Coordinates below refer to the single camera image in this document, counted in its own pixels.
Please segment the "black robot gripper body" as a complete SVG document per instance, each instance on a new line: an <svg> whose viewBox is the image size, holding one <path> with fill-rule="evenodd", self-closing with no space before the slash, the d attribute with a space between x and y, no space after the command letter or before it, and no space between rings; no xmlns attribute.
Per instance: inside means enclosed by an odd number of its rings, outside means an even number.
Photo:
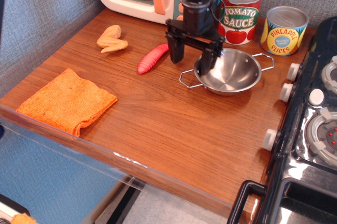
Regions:
<svg viewBox="0 0 337 224"><path fill-rule="evenodd" d="M224 37L215 28L219 21L215 16L217 0L198 3L182 0L182 6L182 20L166 20L166 37L168 35L179 37L185 46L194 47L202 52L207 48L222 49Z"/></svg>

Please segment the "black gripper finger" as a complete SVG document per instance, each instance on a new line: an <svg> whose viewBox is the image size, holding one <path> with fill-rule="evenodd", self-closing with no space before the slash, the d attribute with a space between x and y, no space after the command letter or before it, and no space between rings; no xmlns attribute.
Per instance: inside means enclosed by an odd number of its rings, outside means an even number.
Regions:
<svg viewBox="0 0 337 224"><path fill-rule="evenodd" d="M206 75L214 68L217 59L221 56L222 49L212 50L210 48L205 49L202 55L196 63L196 69L198 75Z"/></svg>
<svg viewBox="0 0 337 224"><path fill-rule="evenodd" d="M183 59L184 43L181 38L172 35L167 36L168 48L170 52L171 61L176 64Z"/></svg>

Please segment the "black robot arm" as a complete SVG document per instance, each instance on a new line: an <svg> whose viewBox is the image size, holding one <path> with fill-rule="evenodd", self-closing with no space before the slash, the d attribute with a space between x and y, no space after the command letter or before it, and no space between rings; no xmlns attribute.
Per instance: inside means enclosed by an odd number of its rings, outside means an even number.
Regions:
<svg viewBox="0 0 337 224"><path fill-rule="evenodd" d="M167 20L166 38L173 63L184 57L185 46L202 52L197 70L206 75L215 66L225 38L217 31L215 15L220 0L182 0L183 19Z"/></svg>

